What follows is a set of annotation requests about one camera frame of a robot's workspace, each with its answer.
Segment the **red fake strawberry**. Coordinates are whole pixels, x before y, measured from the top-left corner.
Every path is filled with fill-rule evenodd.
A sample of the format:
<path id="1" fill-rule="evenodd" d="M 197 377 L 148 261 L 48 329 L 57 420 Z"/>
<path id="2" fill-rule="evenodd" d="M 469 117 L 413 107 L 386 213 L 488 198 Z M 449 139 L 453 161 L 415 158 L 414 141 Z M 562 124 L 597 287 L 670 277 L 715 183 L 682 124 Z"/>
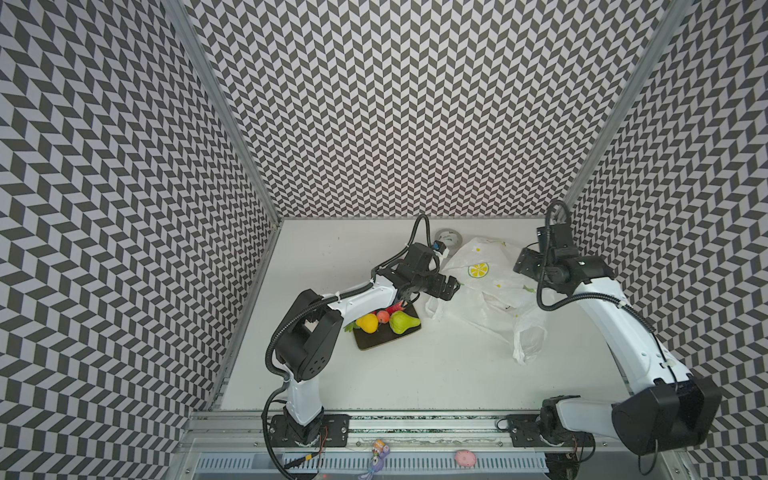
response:
<path id="1" fill-rule="evenodd" d="M 404 310 L 404 307 L 403 307 L 403 304 L 401 302 L 396 303 L 396 304 L 394 304 L 394 305 L 392 305 L 392 306 L 390 306 L 390 307 L 388 307 L 386 309 L 386 311 L 387 311 L 387 313 L 389 315 L 392 315 L 395 312 L 403 311 L 403 310 Z"/>

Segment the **green fake pear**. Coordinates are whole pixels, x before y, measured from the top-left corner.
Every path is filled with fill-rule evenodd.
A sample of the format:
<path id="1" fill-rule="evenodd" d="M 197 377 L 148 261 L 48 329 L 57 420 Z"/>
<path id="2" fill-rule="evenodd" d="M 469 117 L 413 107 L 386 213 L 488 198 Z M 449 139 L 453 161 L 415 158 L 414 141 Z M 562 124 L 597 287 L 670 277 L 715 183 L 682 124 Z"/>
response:
<path id="1" fill-rule="evenodd" d="M 389 326 L 396 335 L 403 335 L 411 329 L 420 327 L 421 321 L 405 311 L 396 311 L 390 315 Z"/>

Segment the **peach fake apple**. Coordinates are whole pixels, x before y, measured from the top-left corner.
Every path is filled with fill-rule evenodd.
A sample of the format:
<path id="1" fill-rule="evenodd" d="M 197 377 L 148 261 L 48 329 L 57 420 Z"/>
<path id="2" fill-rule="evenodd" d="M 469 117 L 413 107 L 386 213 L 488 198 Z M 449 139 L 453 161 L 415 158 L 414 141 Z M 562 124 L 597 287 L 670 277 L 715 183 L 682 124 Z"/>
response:
<path id="1" fill-rule="evenodd" d="M 381 324 L 386 324 L 390 320 L 390 314 L 386 310 L 381 310 L 376 313 L 377 319 Z"/>

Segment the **white plastic bag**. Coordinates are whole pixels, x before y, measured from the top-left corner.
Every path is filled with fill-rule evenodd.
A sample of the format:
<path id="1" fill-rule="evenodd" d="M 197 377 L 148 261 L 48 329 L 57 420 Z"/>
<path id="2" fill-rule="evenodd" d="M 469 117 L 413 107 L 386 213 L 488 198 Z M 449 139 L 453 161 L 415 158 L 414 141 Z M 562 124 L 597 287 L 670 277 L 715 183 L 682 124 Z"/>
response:
<path id="1" fill-rule="evenodd" d="M 510 242 L 475 237 L 441 268 L 456 278 L 450 300 L 430 299 L 427 316 L 472 326 L 509 346 L 520 365 L 533 362 L 548 337 L 546 314 L 536 303 L 535 282 L 513 270 L 521 249 Z"/>

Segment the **yellow fake lemon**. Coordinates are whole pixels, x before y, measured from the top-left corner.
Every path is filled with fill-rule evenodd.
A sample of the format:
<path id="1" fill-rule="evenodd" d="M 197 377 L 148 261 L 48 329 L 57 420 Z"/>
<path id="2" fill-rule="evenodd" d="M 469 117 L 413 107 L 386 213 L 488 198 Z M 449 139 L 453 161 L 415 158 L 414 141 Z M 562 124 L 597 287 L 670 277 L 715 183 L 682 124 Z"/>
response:
<path id="1" fill-rule="evenodd" d="M 378 316 L 374 313 L 364 315 L 355 321 L 355 327 L 362 330 L 364 333 L 374 334 L 379 328 Z"/>

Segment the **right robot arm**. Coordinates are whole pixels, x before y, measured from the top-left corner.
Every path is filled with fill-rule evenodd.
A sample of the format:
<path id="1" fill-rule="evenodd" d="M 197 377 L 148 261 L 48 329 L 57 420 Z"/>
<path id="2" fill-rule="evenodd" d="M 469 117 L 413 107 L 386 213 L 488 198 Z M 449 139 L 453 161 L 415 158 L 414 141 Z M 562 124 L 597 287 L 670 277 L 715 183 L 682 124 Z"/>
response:
<path id="1" fill-rule="evenodd" d="M 522 250 L 515 272 L 535 281 L 540 310 L 582 307 L 630 393 L 621 402 L 578 395 L 546 399 L 539 413 L 541 437 L 552 445 L 577 434 L 610 437 L 639 457 L 703 444 L 722 401 L 714 380 L 695 375 L 662 345 L 602 257 L 580 253 L 565 202 L 549 204 L 537 239 L 537 249 Z"/>

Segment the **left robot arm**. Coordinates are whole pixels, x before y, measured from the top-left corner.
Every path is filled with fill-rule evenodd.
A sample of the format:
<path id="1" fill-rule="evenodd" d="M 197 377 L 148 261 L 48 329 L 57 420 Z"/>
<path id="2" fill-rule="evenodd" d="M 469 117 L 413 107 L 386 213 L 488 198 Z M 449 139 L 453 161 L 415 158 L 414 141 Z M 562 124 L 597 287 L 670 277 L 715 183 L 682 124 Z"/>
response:
<path id="1" fill-rule="evenodd" d="M 374 266 L 370 279 L 349 290 L 319 295 L 301 292 L 276 327 L 265 352 L 267 370 L 281 386 L 265 402 L 264 411 L 287 394 L 278 424 L 265 427 L 273 440 L 311 445 L 324 432 L 319 375 L 330 361 L 342 330 L 369 313 L 396 304 L 407 307 L 426 294 L 449 301 L 458 292 L 456 278 L 440 272 L 445 246 L 431 238 L 430 221 L 420 214 L 405 247 Z"/>

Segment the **grey tape roll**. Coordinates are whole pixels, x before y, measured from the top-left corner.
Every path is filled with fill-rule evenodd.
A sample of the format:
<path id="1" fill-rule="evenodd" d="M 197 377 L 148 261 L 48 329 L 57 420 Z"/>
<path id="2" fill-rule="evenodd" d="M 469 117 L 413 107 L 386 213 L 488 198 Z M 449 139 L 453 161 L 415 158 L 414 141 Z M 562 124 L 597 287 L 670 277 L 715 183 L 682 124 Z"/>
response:
<path id="1" fill-rule="evenodd" d="M 434 239 L 442 243 L 446 249 L 456 252 L 464 243 L 462 235 L 455 229 L 443 228 L 438 230 Z"/>

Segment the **black square tray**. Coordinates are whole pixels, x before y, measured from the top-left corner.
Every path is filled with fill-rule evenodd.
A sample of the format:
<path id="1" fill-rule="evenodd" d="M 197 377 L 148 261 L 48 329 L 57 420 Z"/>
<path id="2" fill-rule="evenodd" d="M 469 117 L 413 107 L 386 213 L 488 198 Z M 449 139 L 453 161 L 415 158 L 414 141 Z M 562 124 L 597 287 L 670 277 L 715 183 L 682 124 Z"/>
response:
<path id="1" fill-rule="evenodd" d="M 419 318 L 418 313 L 412 304 L 406 304 L 406 305 L 403 305 L 403 307 L 404 307 L 403 311 L 405 311 L 407 314 Z M 379 322 L 378 331 L 374 334 L 367 334 L 367 333 L 364 333 L 362 330 L 357 329 L 355 327 L 355 322 L 353 322 L 352 324 L 348 325 L 345 328 L 345 332 L 351 333 L 355 339 L 358 349 L 361 351 L 365 351 L 365 350 L 369 350 L 371 348 L 377 347 L 379 345 L 383 345 L 385 343 L 392 342 L 400 338 L 406 337 L 408 335 L 414 334 L 418 332 L 421 328 L 422 326 L 411 329 L 403 335 L 396 335 L 391 330 L 389 326 L 389 322 L 386 324 L 381 324 Z"/>

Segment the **purple toy figure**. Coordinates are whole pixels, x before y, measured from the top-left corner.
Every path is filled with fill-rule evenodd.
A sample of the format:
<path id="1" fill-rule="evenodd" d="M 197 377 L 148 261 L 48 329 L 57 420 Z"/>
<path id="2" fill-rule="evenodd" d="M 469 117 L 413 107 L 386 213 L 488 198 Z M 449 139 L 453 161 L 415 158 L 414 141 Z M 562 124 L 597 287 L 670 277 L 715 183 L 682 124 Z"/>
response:
<path id="1" fill-rule="evenodd" d="M 358 476 L 359 480 L 372 480 L 385 466 L 391 452 L 390 446 L 383 440 L 377 439 L 372 445 L 372 457 L 366 471 Z"/>

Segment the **pink round toy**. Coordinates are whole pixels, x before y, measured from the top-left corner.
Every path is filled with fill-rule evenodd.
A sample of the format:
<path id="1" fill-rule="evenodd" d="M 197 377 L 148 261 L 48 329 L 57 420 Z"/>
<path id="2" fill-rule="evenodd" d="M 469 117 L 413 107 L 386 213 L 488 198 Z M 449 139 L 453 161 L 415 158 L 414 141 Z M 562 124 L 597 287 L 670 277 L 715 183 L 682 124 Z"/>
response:
<path id="1" fill-rule="evenodd" d="M 474 468 L 477 464 L 477 456 L 470 450 L 458 450 L 454 454 L 454 461 L 460 468 Z"/>

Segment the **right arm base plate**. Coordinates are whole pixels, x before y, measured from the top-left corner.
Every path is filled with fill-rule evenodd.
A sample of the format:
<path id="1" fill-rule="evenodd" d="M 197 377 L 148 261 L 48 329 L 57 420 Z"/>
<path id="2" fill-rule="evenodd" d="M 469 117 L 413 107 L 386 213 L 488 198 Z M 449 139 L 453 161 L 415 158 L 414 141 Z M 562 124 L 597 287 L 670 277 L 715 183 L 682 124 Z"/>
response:
<path id="1" fill-rule="evenodd" d="M 510 414 L 501 422 L 514 447 L 559 448 L 573 447 L 572 436 L 553 436 L 547 439 L 540 426 L 538 414 Z"/>

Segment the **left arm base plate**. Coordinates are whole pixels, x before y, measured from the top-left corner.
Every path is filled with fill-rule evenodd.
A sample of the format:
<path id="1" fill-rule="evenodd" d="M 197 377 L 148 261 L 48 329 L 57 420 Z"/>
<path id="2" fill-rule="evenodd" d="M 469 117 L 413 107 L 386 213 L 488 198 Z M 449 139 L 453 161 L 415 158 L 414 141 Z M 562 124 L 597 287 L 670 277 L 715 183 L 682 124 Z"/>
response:
<path id="1" fill-rule="evenodd" d="M 274 447 L 345 447 L 351 417 L 346 414 L 321 413 L 307 425 L 300 425 L 287 412 L 275 415 L 268 423 L 267 434 Z"/>

